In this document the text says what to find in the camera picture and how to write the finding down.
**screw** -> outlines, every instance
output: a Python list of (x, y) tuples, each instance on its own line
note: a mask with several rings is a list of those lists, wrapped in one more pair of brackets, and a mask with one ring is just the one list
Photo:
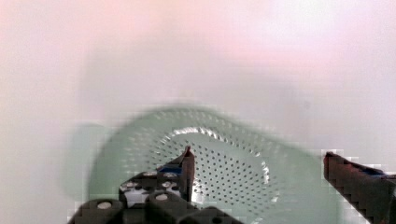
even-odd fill
[(171, 177), (176, 177), (177, 175), (173, 174), (173, 173), (165, 173), (165, 174), (163, 174), (163, 176), (171, 178)]
[(158, 201), (166, 201), (168, 200), (168, 196), (166, 194), (159, 194), (157, 197), (155, 197), (155, 199)]
[(144, 176), (152, 176), (152, 175), (156, 175), (156, 174), (157, 174), (157, 172), (155, 172), (155, 171), (150, 171), (150, 172), (143, 173)]
[(163, 182), (163, 187), (164, 187), (164, 188), (169, 188), (169, 187), (171, 187), (171, 182), (169, 182), (169, 181)]
[(102, 202), (98, 204), (98, 208), (99, 209), (108, 209), (111, 207), (111, 203), (110, 202)]

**white surface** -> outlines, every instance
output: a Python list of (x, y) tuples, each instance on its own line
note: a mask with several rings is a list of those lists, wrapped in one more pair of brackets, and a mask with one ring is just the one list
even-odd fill
[(396, 171), (395, 1), (292, 2), (1, 1), (2, 223), (65, 223), (73, 134), (163, 104)]

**white wall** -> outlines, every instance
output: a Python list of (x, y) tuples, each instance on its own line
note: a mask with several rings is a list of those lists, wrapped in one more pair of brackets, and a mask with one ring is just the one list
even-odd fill
[(59, 184), (73, 134), (179, 102), (395, 172), (395, 11), (358, 0), (1, 1), (2, 222), (66, 222), (78, 204)]

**mint green colander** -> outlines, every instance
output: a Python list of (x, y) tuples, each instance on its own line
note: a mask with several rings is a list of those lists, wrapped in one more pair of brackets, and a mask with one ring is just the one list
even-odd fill
[(339, 202), (321, 161), (299, 148), (201, 107), (150, 111), (104, 145), (89, 199), (118, 199), (121, 183), (179, 156), (195, 155), (192, 203), (214, 205), (244, 223), (337, 223)]

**perforated plastic bowl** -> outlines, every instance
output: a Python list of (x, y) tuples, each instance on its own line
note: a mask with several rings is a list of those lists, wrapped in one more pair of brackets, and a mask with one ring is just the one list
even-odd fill
[(320, 160), (199, 107), (151, 111), (115, 133), (92, 169), (90, 199), (117, 199), (122, 182), (186, 145), (196, 157), (198, 207), (214, 205), (245, 223), (337, 223), (339, 204)]

